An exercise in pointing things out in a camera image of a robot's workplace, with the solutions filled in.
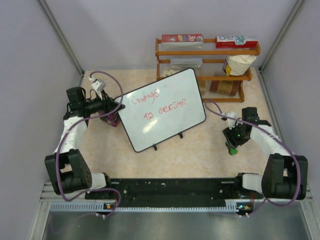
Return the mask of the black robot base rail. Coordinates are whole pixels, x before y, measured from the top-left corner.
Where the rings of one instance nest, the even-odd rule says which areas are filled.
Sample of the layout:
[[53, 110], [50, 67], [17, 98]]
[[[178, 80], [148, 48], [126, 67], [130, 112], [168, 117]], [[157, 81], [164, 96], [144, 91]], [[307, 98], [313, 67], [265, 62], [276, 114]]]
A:
[[108, 188], [121, 193], [122, 199], [151, 196], [208, 196], [214, 200], [262, 199], [262, 195], [242, 187], [233, 178], [109, 178]]

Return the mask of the green bone-shaped whiteboard eraser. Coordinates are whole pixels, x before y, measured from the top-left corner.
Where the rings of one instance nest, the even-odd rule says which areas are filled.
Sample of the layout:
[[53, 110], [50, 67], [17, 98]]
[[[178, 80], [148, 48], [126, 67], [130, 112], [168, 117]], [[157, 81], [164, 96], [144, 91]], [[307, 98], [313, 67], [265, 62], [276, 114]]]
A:
[[228, 149], [228, 153], [231, 155], [231, 156], [234, 156], [238, 153], [238, 150], [236, 148], [232, 148], [232, 146], [226, 141], [225, 142], [225, 145]]

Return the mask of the black-framed whiteboard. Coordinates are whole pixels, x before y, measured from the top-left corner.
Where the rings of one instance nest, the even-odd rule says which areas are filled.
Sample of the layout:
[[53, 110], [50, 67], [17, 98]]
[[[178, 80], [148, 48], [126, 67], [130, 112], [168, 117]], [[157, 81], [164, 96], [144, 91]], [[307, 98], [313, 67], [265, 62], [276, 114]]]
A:
[[118, 114], [137, 153], [181, 135], [207, 118], [193, 68], [127, 92], [115, 101], [125, 106]]

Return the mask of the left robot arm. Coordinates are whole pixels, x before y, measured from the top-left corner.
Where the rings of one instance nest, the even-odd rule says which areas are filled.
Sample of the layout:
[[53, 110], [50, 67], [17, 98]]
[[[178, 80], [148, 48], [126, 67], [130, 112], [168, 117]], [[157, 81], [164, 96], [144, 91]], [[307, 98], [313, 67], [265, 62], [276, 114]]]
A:
[[110, 178], [106, 173], [91, 172], [80, 147], [92, 114], [99, 113], [99, 118], [107, 118], [123, 110], [125, 105], [116, 102], [105, 91], [94, 99], [86, 98], [82, 87], [67, 89], [66, 94], [69, 103], [63, 117], [63, 133], [57, 149], [44, 160], [53, 190], [61, 195], [96, 189], [102, 198], [109, 198], [114, 191]]

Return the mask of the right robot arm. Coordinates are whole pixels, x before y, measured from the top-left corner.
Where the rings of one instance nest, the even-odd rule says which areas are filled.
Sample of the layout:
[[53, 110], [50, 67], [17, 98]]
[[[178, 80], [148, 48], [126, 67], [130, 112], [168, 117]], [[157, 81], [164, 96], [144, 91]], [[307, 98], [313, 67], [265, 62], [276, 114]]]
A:
[[236, 154], [238, 146], [252, 140], [267, 157], [267, 163], [263, 175], [242, 173], [242, 180], [233, 185], [234, 194], [245, 198], [255, 191], [268, 199], [303, 200], [307, 194], [308, 160], [285, 149], [272, 125], [260, 119], [256, 107], [246, 107], [241, 112], [241, 117], [232, 111], [223, 115], [228, 126], [222, 133], [229, 154]]

